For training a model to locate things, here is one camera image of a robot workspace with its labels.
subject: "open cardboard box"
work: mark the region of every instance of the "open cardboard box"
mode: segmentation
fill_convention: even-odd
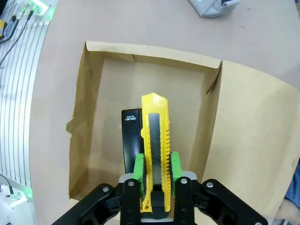
[[[180,153],[183,170],[219,180],[274,216],[300,156],[298,91],[246,66],[145,45],[84,46],[67,124],[70,198],[118,183],[125,173],[121,110],[141,107],[152,92],[168,99],[171,151]],[[204,220],[197,213],[196,222]]]

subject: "silver bolt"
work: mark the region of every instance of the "silver bolt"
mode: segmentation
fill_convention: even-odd
[[[186,183],[188,182],[188,180],[185,179],[185,178],[182,178],[180,182],[181,182],[182,184],[186,184]]]
[[[212,188],[212,187],[214,186],[214,184],[211,183],[211,182],[208,182],[208,183],[206,184],[206,186],[207,186],[208,188]]]
[[[104,187],[102,190],[103,190],[103,192],[108,192],[109,189],[108,189],[108,187]]]

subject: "beige tabletop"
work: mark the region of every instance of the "beige tabletop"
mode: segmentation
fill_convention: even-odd
[[[68,208],[70,121],[86,40],[156,45],[237,62],[300,88],[293,0],[242,1],[203,19],[187,0],[60,0],[40,56],[30,115],[30,173],[38,224]],[[59,155],[51,154],[60,149]]]

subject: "metal grille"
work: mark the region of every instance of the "metal grille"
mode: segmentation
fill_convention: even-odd
[[[8,21],[18,7],[7,4]],[[0,68],[0,173],[31,187],[29,169],[29,121],[33,84],[38,59],[49,22],[29,24]],[[0,45],[1,58],[19,36]]]

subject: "deli logo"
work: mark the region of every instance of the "deli logo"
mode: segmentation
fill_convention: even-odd
[[[125,121],[127,121],[127,120],[136,120],[136,117],[135,116],[127,116],[125,118]]]

